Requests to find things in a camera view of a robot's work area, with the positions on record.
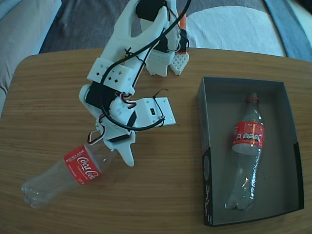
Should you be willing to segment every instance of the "red bottle cap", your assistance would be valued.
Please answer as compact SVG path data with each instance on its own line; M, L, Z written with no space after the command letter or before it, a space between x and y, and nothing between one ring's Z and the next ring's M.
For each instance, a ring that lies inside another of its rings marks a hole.
M245 102L246 102L246 103L251 103L251 102L259 103L258 95L257 95L256 93L250 93L250 94L248 94L248 95L246 96Z

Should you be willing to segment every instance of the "table surface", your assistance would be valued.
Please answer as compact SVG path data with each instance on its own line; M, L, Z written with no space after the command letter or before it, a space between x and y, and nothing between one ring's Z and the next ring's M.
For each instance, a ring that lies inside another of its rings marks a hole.
M101 49L31 56L18 67L0 121L0 233L302 234L312 230L312 63L274 56L190 49L180 77L143 72L136 99L167 88L177 124L137 134L136 165L118 161L101 178L43 210L24 203L21 184L84 144L95 120L78 99ZM203 76L285 82L300 143L305 209L257 222L203 225L196 94Z

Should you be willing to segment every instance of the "cardboard box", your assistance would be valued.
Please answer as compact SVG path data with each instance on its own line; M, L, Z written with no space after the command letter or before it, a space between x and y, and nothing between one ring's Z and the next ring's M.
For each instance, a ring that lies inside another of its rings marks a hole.
M254 207L225 209L236 173L231 156L235 124L248 93L259 96L266 126ZM275 217L304 208L303 178L295 124L282 82L204 78L199 91L205 225L216 227Z

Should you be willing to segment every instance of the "plastic bottle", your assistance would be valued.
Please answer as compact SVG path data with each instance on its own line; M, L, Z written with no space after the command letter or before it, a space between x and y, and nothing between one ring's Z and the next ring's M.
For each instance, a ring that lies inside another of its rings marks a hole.
M24 200L33 208L42 208L57 195L101 175L115 154L103 143L80 146L44 173L26 181L21 187Z
M256 174L265 141L265 126L256 93L247 95L243 118L235 126L232 156L237 157L235 183L227 209L248 211L253 204Z

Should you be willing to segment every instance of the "bottle label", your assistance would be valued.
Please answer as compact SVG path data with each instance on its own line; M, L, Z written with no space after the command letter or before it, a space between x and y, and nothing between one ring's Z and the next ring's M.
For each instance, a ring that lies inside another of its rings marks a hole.
M83 145L65 155L64 162L74 179L81 185L101 174Z
M239 122L235 126L233 145L253 144L263 148L264 135L264 125L253 121Z

